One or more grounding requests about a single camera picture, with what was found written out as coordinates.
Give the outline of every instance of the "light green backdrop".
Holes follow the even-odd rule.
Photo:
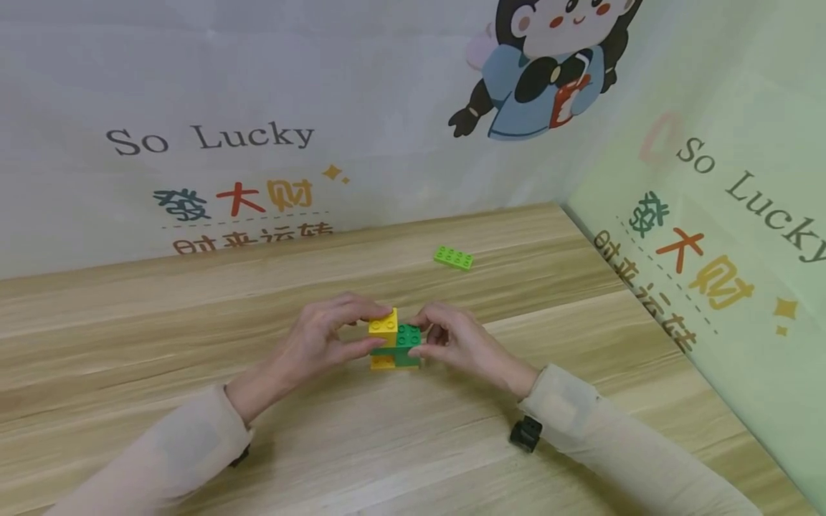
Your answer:
[[[826,4],[686,5],[569,207],[824,511]]]

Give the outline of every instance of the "lego structure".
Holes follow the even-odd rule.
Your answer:
[[[407,353],[421,344],[421,332],[415,326],[398,324],[396,309],[384,319],[372,320],[368,327],[372,337],[387,339],[387,343],[370,352],[370,369],[418,369],[420,359]]]

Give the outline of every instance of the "wrist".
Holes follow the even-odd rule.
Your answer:
[[[262,362],[233,378],[224,389],[235,411],[249,426],[266,409],[282,400],[295,388],[277,367]]]
[[[539,369],[515,358],[508,364],[504,378],[508,391],[518,401],[522,401],[534,389],[534,383],[539,378]]]

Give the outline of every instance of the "lego brick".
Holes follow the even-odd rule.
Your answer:
[[[411,367],[417,368],[421,364],[421,360],[419,358],[408,357],[404,353],[399,353],[396,355],[396,369],[401,369],[402,367]]]
[[[382,347],[394,348],[396,346],[396,335],[399,331],[399,316],[396,308],[384,319],[371,320],[368,325],[368,334],[371,337],[380,337],[387,340]]]
[[[386,357],[370,357],[370,369],[376,371],[378,369],[396,369],[396,361],[392,356]]]
[[[433,255],[433,260],[449,267],[469,271],[473,265],[473,255],[457,251],[454,248],[441,246]]]
[[[399,333],[396,336],[397,348],[414,348],[421,344],[421,331],[409,324],[399,324]]]
[[[399,324],[399,333],[396,335],[396,346],[387,348],[374,349],[370,352],[374,357],[397,357],[399,355],[406,356],[410,348],[414,348],[421,344],[421,331],[415,326],[409,324]]]

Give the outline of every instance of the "backdrop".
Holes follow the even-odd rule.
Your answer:
[[[691,5],[570,207],[826,511],[826,5]]]
[[[529,3],[5,0],[0,277],[560,199],[662,8]]]

